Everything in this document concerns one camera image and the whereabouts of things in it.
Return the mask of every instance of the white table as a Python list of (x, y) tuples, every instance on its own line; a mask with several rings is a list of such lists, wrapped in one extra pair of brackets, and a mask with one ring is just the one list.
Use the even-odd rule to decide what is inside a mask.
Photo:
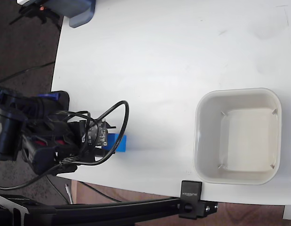
[[(291, 205), (291, 0), (97, 0), (64, 20), (52, 90), (99, 116), (130, 104), (126, 153), (61, 177), (180, 196), (193, 168), (195, 111), (210, 91), (265, 87), (283, 106), (282, 159), (261, 186), (204, 184), (202, 199)], [(120, 129), (124, 110), (107, 118)]]

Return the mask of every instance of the white square bin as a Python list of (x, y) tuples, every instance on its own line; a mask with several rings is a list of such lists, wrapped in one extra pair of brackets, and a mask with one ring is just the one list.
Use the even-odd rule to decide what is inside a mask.
[(282, 108), (264, 88), (214, 91), (197, 106), (194, 166), (208, 183), (261, 185), (280, 164)]

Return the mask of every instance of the blue block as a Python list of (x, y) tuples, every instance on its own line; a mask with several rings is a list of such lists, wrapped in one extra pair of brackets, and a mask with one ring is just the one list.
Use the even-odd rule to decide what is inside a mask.
[[(115, 144), (118, 135), (119, 134), (116, 133), (109, 133), (107, 136), (108, 145), (105, 146), (104, 149), (111, 150), (111, 148)], [(123, 138), (121, 139), (121, 142), (118, 145), (116, 152), (126, 152), (126, 135), (124, 135)]]

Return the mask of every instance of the black cable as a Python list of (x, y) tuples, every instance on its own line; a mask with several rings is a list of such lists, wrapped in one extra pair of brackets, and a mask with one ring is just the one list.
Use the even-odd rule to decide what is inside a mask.
[[(125, 105), (126, 109), (125, 109), (125, 117), (124, 117), (124, 120), (123, 120), (123, 124), (122, 124), (121, 130), (120, 130), (119, 136), (117, 137), (116, 142), (113, 145), (113, 147), (109, 150), (108, 154), (106, 154), (103, 158), (101, 158), (100, 160), (95, 161), (95, 162), (80, 162), (80, 161), (71, 161), (71, 162), (65, 162), (65, 163), (61, 162), (59, 165), (55, 165), (55, 166), (49, 168), (48, 170), (46, 170), (41, 175), (38, 175), (37, 177), (35, 177), (35, 178), (33, 178), (33, 179), (31, 179), (31, 180), (29, 180), (29, 181), (27, 181), (27, 182), (25, 182), (25, 183), (23, 183), (21, 185), (16, 185), (16, 186), (12, 186), (12, 187), (2, 187), (2, 186), (0, 186), (0, 190), (12, 191), (12, 190), (17, 190), (17, 189), (21, 189), (21, 188), (27, 187), (27, 186), (33, 184), (34, 182), (40, 180), (42, 177), (46, 176), (47, 174), (50, 174), (55, 169), (57, 169), (59, 167), (62, 167), (64, 165), (78, 164), (78, 165), (95, 166), (95, 165), (99, 165), (99, 164), (107, 161), (112, 156), (112, 154), (115, 152), (115, 150), (117, 149), (117, 147), (118, 147), (118, 145), (119, 145), (119, 143), (120, 143), (120, 141), (121, 141), (121, 139), (122, 139), (122, 137), (124, 135), (124, 132), (125, 132), (125, 129), (126, 129), (126, 126), (127, 126), (127, 122), (128, 122), (128, 115), (129, 115), (128, 102), (123, 100), (123, 101), (120, 101), (120, 102), (116, 103), (113, 107), (111, 107), (109, 110), (107, 110), (104, 114), (102, 114), (96, 120), (94, 120), (94, 119), (92, 119), (92, 118), (90, 118), (88, 116), (85, 116), (83, 114), (79, 114), (79, 113), (75, 113), (75, 112), (59, 111), (59, 112), (54, 113), (54, 114), (68, 114), (68, 115), (71, 114), (71, 115), (74, 115), (74, 116), (78, 116), (78, 117), (90, 120), (90, 121), (92, 121), (94, 124), (96, 124), (98, 126), (97, 121), (102, 120), (104, 117), (106, 117), (108, 114), (110, 114), (112, 111), (114, 111), (116, 108), (118, 108), (121, 105)], [(86, 145), (87, 145), (87, 141), (85, 140), (84, 145), (83, 145), (82, 148), (85, 148)]]
[(81, 181), (80, 181), (80, 183), (81, 183), (82, 185), (87, 186), (88, 188), (92, 189), (93, 191), (97, 192), (98, 194), (102, 195), (103, 197), (106, 197), (107, 199), (110, 199), (110, 200), (112, 200), (112, 201), (114, 201), (114, 202), (121, 202), (120, 200), (117, 200), (117, 199), (114, 199), (114, 198), (112, 198), (112, 197), (109, 197), (109, 196), (107, 196), (106, 194), (104, 194), (104, 193), (98, 191), (96, 188), (93, 188), (93, 187), (91, 187), (90, 185), (87, 185), (85, 182), (81, 182)]
[(74, 161), (73, 163), (79, 164), (79, 165), (86, 165), (86, 166), (96, 166), (99, 164), (104, 163), (105, 161), (107, 161), (115, 152), (115, 150), (117, 149), (118, 145), (121, 142), (121, 139), (125, 133), (126, 130), (126, 126), (127, 126), (127, 122), (128, 122), (128, 115), (129, 115), (129, 105), (128, 102), (125, 100), (119, 101), (117, 104), (115, 104), (113, 107), (111, 107), (109, 110), (107, 110), (105, 113), (103, 113), (98, 119), (96, 119), (96, 121), (102, 120), (104, 117), (106, 117), (108, 114), (110, 114), (112, 111), (114, 111), (116, 108), (118, 108), (121, 105), (125, 105), (126, 110), (125, 110), (125, 117), (123, 120), (123, 124), (120, 130), (120, 133), (113, 145), (113, 147), (109, 150), (109, 152), (102, 157), (100, 160), (95, 161), (95, 162), (82, 162), (82, 161)]
[[(87, 111), (81, 111), (81, 112), (69, 112), (69, 111), (57, 111), (57, 112), (54, 112), (54, 113), (51, 113), (49, 114), (48, 116), (50, 115), (55, 115), (55, 114), (65, 114), (65, 115), (68, 115), (63, 121), (67, 121), (75, 116), (77, 117), (80, 117), (80, 118), (83, 118), (83, 119), (86, 119), (87, 120), (87, 123), (86, 123), (86, 130), (85, 130), (85, 142), (83, 144), (83, 146), (81, 147), (81, 149), (79, 150), (79, 153), (80, 155), (83, 155), (85, 153), (85, 150), (87, 148), (87, 145), (88, 145), (88, 137), (87, 137), (87, 134), (88, 134), (88, 131), (89, 131), (89, 128), (96, 125), (98, 128), (98, 123), (95, 119), (89, 117), (89, 116), (85, 116), (83, 115), (82, 113), (87, 113), (88, 115), (90, 115), (89, 112)], [(98, 142), (98, 139), (99, 139), (99, 129), (97, 130), (97, 136), (96, 136), (96, 141), (94, 143), (94, 145), (92, 146), (91, 150), (93, 150)], [(62, 160), (62, 163), (64, 162), (74, 162), (74, 161), (78, 161), (79, 159), (81, 158), (81, 156), (74, 156), (74, 157), (70, 157), (70, 158), (66, 158), (65, 160)]]
[(12, 75), (10, 75), (10, 76), (4, 78), (4, 79), (0, 79), (0, 83), (2, 83), (2, 82), (4, 82), (4, 81), (7, 81), (7, 80), (10, 80), (10, 79), (12, 79), (12, 78), (14, 78), (14, 77), (16, 77), (16, 76), (19, 76), (19, 75), (21, 75), (21, 74), (24, 74), (24, 73), (26, 73), (26, 72), (29, 72), (29, 71), (32, 71), (32, 70), (36, 70), (36, 69), (40, 69), (40, 68), (43, 68), (43, 67), (47, 67), (47, 66), (52, 65), (52, 64), (54, 64), (54, 63), (55, 63), (55, 61), (50, 62), (50, 63), (47, 63), (47, 64), (44, 64), (44, 65), (39, 65), (39, 66), (31, 67), (31, 68), (28, 68), (28, 69), (25, 69), (25, 70), (22, 70), (22, 71), (16, 72), (16, 73), (14, 73), (14, 74), (12, 74)]
[(38, 175), (37, 177), (35, 177), (35, 178), (33, 178), (33, 179), (31, 179), (31, 180), (29, 180), (29, 181), (27, 181), (27, 182), (25, 182), (25, 183), (23, 183), (21, 185), (16, 185), (16, 186), (13, 186), (13, 187), (1, 187), (0, 186), (0, 190), (12, 191), (12, 190), (17, 190), (17, 189), (21, 189), (21, 188), (27, 187), (27, 186), (33, 184), (34, 182), (36, 182), (37, 180), (40, 180), (42, 177), (46, 176), (47, 174), (49, 174), (53, 170), (59, 168), (60, 166), (61, 165), (55, 165), (55, 166), (51, 167), (50, 169), (48, 169), (47, 171), (45, 171), (44, 173), (42, 173), (41, 175)]
[(62, 197), (62, 199), (68, 204), (70, 205), (70, 202), (66, 199), (65, 196), (63, 196), (63, 194), (59, 191), (59, 189), (56, 188), (56, 186), (51, 182), (51, 180), (49, 179), (49, 177), (46, 175), (46, 178), (48, 180), (48, 182), (51, 184), (51, 186), (55, 189), (55, 191)]

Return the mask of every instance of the black clamp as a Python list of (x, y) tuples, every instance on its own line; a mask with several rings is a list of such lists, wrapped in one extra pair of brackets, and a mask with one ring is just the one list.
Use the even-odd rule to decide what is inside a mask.
[(182, 181), (180, 198), (180, 218), (197, 219), (205, 218), (216, 213), (217, 202), (201, 200), (202, 182)]

